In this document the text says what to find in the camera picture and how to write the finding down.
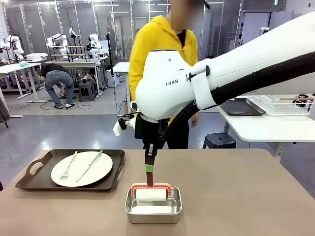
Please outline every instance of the wire basket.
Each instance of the wire basket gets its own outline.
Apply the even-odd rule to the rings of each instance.
[[[315,97],[311,94],[251,95],[248,99],[270,116],[308,116],[315,103]]]

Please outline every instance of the fork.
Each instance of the fork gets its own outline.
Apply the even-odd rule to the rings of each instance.
[[[74,159],[75,159],[75,156],[77,155],[78,151],[75,151],[71,161],[70,161],[70,164],[68,165],[66,171],[64,172],[64,174],[59,178],[60,180],[66,180],[69,176],[69,169],[70,169],[70,166],[71,164],[73,163]]]

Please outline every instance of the metal tray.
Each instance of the metal tray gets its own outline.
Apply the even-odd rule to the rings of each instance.
[[[259,117],[266,112],[247,98],[235,98],[221,105],[222,109],[233,117]]]
[[[182,199],[179,189],[172,186],[172,196],[169,196],[166,201],[142,202],[137,201],[135,196],[131,195],[131,188],[127,192],[125,211],[128,219],[132,224],[176,224],[180,219],[182,212]],[[132,209],[136,206],[161,206],[172,207],[172,213],[166,214],[133,214]]]
[[[49,151],[43,158],[35,160],[27,167],[25,176],[18,181],[15,187],[29,191],[92,191],[108,192],[116,184],[118,175],[125,163],[125,151],[123,150],[103,150],[113,160],[113,168],[104,178],[99,181],[82,187],[63,187],[55,184],[51,179],[53,167],[62,159],[72,155],[75,151],[100,151],[98,149],[55,149]],[[31,168],[36,163],[42,163],[35,174],[30,173]]]

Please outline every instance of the yellow hoodie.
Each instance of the yellow hoodie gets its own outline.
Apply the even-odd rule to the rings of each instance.
[[[189,65],[198,62],[198,44],[193,32],[187,30],[185,46],[182,47],[170,23],[163,16],[154,17],[138,32],[131,51],[129,87],[132,101],[135,100],[136,88],[142,79],[148,53],[153,50],[176,50]]]

